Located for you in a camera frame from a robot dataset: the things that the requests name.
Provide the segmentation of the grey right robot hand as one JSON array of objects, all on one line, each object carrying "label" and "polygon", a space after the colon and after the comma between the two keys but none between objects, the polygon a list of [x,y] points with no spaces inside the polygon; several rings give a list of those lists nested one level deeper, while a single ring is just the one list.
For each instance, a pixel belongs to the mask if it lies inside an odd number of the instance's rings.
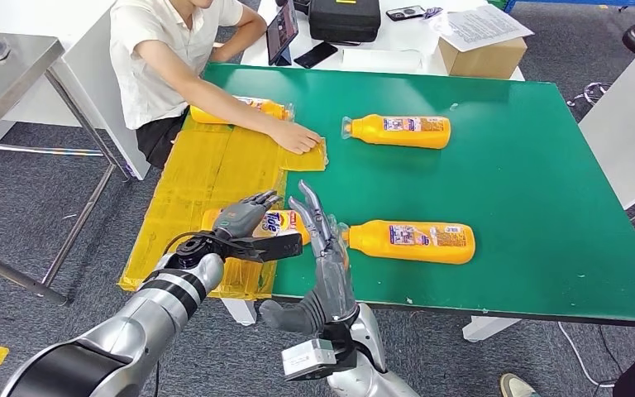
[{"label": "grey right robot hand", "polygon": [[284,308],[274,300],[259,307],[263,321],[271,328],[311,335],[328,323],[347,320],[357,303],[351,282],[351,268],[342,230],[334,216],[325,213],[320,198],[304,181],[298,189],[305,200],[289,198],[289,206],[302,218],[310,234],[315,257],[315,285],[293,307]]}]

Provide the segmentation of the person's right hand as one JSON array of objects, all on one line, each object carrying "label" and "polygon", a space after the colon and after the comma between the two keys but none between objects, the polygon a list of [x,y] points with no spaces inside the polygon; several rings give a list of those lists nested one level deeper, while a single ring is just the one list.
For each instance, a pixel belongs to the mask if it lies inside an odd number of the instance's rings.
[{"label": "person's right hand", "polygon": [[298,155],[308,153],[323,143],[323,138],[316,132],[288,121],[277,121],[267,134],[285,150]]}]

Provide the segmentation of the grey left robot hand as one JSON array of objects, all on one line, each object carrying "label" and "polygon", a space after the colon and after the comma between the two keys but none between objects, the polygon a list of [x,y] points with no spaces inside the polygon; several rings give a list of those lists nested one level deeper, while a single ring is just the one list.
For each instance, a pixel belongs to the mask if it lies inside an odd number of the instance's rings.
[{"label": "grey left robot hand", "polygon": [[229,238],[249,237],[266,212],[280,200],[276,190],[267,190],[232,203],[218,214],[212,231]]}]

